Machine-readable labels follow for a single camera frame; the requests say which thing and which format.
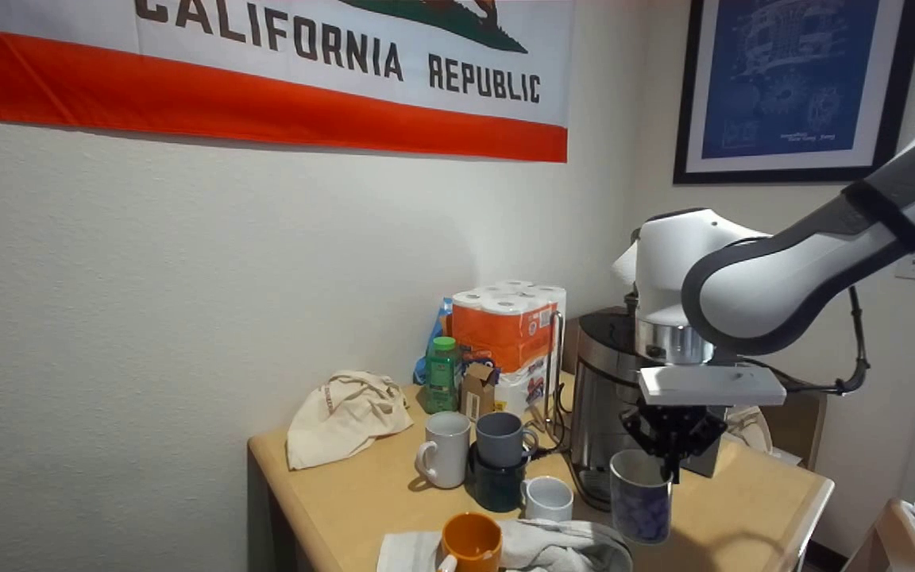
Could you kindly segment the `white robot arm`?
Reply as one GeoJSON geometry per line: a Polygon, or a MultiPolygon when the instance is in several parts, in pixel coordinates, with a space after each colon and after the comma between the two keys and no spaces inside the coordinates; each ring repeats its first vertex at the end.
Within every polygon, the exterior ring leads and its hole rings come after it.
{"type": "Polygon", "coordinates": [[[724,431],[716,407],[802,390],[751,355],[790,348],[828,300],[907,253],[915,141],[775,235],[708,207],[644,219],[612,262],[641,358],[641,402],[623,429],[662,479],[680,479],[680,464],[724,431]]]}

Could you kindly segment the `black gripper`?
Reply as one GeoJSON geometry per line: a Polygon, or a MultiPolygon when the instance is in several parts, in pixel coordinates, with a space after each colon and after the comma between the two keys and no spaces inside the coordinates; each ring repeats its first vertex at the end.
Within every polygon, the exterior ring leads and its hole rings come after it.
{"type": "Polygon", "coordinates": [[[706,407],[635,407],[620,418],[629,438],[659,464],[659,478],[676,484],[687,459],[712,449],[726,429],[706,407]]]}

